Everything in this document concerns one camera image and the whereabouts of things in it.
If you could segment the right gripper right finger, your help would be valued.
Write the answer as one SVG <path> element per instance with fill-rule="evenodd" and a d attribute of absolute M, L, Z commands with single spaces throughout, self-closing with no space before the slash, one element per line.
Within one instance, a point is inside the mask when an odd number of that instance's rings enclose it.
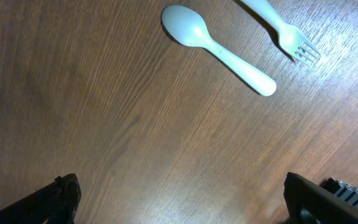
<path fill-rule="evenodd" d="M 290 223 L 358 223 L 358 208 L 327 191 L 327 181 L 316 185 L 299 174 L 287 174 L 284 198 Z"/>

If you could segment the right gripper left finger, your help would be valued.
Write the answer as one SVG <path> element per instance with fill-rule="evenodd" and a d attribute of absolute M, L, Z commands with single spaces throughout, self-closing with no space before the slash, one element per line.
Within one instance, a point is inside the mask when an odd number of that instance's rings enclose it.
<path fill-rule="evenodd" d="M 80 199 L 77 176 L 58 176 L 46 187 L 0 210 L 0 223 L 74 224 Z"/>

